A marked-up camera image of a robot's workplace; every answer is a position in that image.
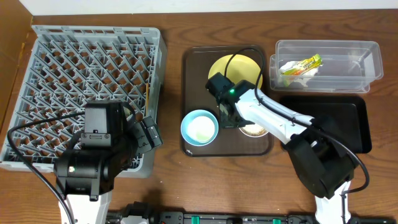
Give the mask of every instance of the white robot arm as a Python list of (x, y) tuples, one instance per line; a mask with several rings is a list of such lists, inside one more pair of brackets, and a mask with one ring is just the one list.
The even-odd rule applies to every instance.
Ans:
[[(263, 94), (261, 90), (258, 90), (258, 95), (265, 103), (281, 113), (290, 116), (291, 118), (295, 118), (296, 120), (305, 124), (311, 125), (311, 120), (313, 117), (302, 115), (286, 108), (285, 106), (275, 102)], [(284, 144), (287, 144), (290, 141), (290, 137), (292, 135), (300, 134), (306, 130), (305, 127), (294, 124), (291, 121), (288, 121), (287, 119), (275, 114), (265, 106), (259, 104), (256, 96), (254, 95), (254, 90), (248, 90), (241, 95), (239, 101), (236, 103), (236, 109), (241, 117), (246, 121), (251, 121), (262, 126)], [(315, 146), (316, 143), (316, 141), (312, 142), (311, 146)], [(326, 197), (319, 198), (315, 196), (315, 202), (317, 203), (317, 212), (315, 216), (320, 224), (343, 223), (341, 218), (343, 207), (340, 195), (344, 190), (348, 190), (350, 183), (350, 181), (343, 183), (335, 191), (335, 195), (332, 196), (331, 199), (327, 199)], [(345, 198), (345, 200), (345, 205), (347, 205), (345, 206), (345, 218), (346, 223), (348, 223), (351, 218), (351, 214), (348, 212), (347, 198)]]
[[(273, 101), (261, 90), (255, 90), (252, 83), (243, 80), (235, 85), (220, 73), (209, 79), (206, 88), (219, 104), (221, 127), (237, 128), (255, 123), (280, 139), (298, 178), (315, 195), (316, 218), (321, 224), (343, 223), (342, 216), (345, 217), (344, 223), (350, 219), (348, 206), (344, 207), (343, 214), (341, 195), (348, 190), (358, 164), (345, 150), (308, 129), (309, 126), (316, 126), (317, 129), (338, 132), (332, 120), (314, 119), (294, 112)], [(346, 197), (344, 200), (344, 205), (347, 205)]]

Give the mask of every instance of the wooden surface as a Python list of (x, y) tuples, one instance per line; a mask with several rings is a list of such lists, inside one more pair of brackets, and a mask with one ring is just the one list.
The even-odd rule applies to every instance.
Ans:
[[(360, 155), (371, 176), (366, 191), (349, 196), (349, 210), (361, 216), (398, 218), (398, 10), (248, 12), (34, 17), (34, 24), (143, 26), (162, 31), (169, 54), (157, 150), (148, 179), (116, 179), (111, 209), (133, 201), (192, 212), (314, 213), (313, 195), (295, 175), (276, 142), (262, 157), (193, 159), (180, 150), (182, 55), (190, 47), (257, 44), (269, 58), (280, 39), (373, 40), (381, 48), (384, 78), (361, 95), (368, 107), (373, 150)], [(29, 33), (23, 66), (7, 109), (4, 139), (35, 40)], [(364, 181), (356, 169), (352, 186)], [(35, 175), (0, 170), (0, 223), (60, 223), (57, 200)], [(53, 174), (46, 174), (53, 183)]]

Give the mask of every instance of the gray plastic dish rack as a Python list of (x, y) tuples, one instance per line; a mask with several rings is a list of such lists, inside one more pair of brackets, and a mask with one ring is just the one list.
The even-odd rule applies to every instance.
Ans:
[[(123, 100), (137, 117), (156, 120), (167, 48), (160, 31), (143, 27), (32, 26), (37, 34), (9, 129), (19, 124), (84, 111), (90, 100)], [(146, 83), (149, 84), (146, 111)], [(23, 155), (41, 172), (53, 163), (84, 117), (44, 123), (14, 132)], [(155, 149), (135, 159), (119, 177), (148, 177)], [(0, 167), (29, 169), (5, 139)]]

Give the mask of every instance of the plastic storage bin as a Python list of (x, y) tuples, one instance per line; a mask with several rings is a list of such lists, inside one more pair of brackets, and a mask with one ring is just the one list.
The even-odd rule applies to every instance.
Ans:
[[(319, 54), (323, 65), (315, 76), (282, 75), (279, 68)], [(269, 65), (273, 90), (367, 93), (383, 77), (379, 45), (373, 41), (280, 40)]]

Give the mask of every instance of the plate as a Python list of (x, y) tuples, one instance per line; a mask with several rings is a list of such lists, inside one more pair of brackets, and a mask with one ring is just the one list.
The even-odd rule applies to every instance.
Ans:
[[(224, 75), (225, 66), (232, 55), (224, 56), (218, 59), (213, 66), (211, 66), (208, 78), (220, 72)], [(244, 55), (236, 55), (228, 65), (227, 77), (235, 84), (241, 80), (247, 80), (256, 84), (257, 77), (260, 73), (260, 66), (251, 58)], [(262, 85), (262, 77), (259, 81), (259, 87)]]

